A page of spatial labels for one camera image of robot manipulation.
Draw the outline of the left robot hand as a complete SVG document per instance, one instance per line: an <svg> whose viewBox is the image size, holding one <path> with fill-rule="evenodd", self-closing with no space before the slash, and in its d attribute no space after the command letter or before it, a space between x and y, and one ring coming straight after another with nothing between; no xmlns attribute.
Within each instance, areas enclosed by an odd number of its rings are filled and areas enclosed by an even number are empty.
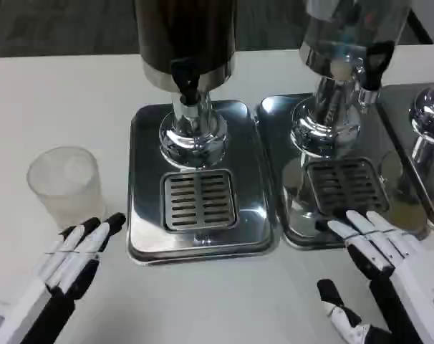
<svg viewBox="0 0 434 344"><path fill-rule="evenodd" d="M61 231L37 271L7 309L0 303L0 343L54 343L92 284L100 255L126 216L92 217Z"/></svg>

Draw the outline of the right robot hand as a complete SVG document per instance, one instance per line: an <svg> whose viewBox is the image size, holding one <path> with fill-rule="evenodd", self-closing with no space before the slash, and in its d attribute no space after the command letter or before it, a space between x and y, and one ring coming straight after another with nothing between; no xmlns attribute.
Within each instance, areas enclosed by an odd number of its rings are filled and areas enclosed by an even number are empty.
<svg viewBox="0 0 434 344"><path fill-rule="evenodd" d="M317 282L327 318L346 343L434 343L434 250L375 211L328 221L369 288L387 327L363 322L330 279Z"/></svg>

